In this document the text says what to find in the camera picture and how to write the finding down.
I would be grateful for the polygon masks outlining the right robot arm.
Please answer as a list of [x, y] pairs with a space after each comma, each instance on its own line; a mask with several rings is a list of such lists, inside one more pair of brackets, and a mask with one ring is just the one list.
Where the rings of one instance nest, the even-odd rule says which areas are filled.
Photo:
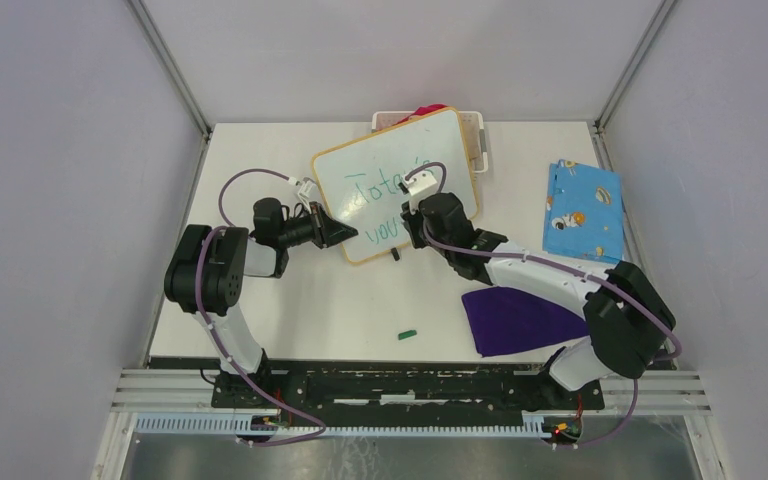
[[643, 271], [620, 261], [585, 270], [531, 254], [506, 236], [479, 229], [453, 193], [410, 196], [401, 219], [416, 249], [430, 247], [462, 278], [546, 300], [585, 321], [588, 334], [558, 350], [537, 382], [540, 400], [562, 408], [586, 384], [616, 374], [638, 379], [665, 343], [681, 353], [675, 318]]

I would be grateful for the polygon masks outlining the green marker cap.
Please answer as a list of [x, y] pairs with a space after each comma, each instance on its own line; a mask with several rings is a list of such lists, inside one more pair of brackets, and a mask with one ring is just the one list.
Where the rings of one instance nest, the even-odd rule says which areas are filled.
[[403, 341], [412, 337], [415, 337], [418, 334], [418, 332], [415, 329], [410, 329], [406, 331], [402, 331], [397, 335], [397, 339], [399, 341]]

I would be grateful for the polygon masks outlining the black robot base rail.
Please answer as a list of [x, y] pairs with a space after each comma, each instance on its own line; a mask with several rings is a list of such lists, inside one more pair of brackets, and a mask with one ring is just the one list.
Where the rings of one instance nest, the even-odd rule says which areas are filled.
[[518, 426], [523, 414], [598, 411], [598, 381], [568, 393], [538, 364], [269, 361], [261, 389], [337, 427]]

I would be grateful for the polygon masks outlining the yellow-framed whiteboard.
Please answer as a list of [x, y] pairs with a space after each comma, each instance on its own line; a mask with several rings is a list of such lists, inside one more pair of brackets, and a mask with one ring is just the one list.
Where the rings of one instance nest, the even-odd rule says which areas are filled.
[[341, 244], [346, 259], [361, 264], [410, 244], [398, 184], [429, 162], [446, 166], [444, 190], [457, 195], [467, 217], [480, 211], [476, 177], [467, 154], [459, 111], [452, 107], [373, 132], [312, 158], [311, 166], [329, 215], [358, 230]]

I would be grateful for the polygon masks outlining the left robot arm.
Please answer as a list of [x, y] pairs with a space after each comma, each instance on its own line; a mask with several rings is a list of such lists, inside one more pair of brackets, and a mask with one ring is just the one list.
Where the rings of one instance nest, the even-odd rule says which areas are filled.
[[304, 244], [330, 248], [358, 235], [311, 202], [297, 213], [276, 198], [253, 205], [253, 230], [190, 224], [164, 275], [166, 299], [192, 315], [220, 356], [220, 369], [240, 376], [235, 392], [250, 407], [274, 394], [265, 349], [254, 338], [239, 305], [246, 277], [279, 279], [289, 250]]

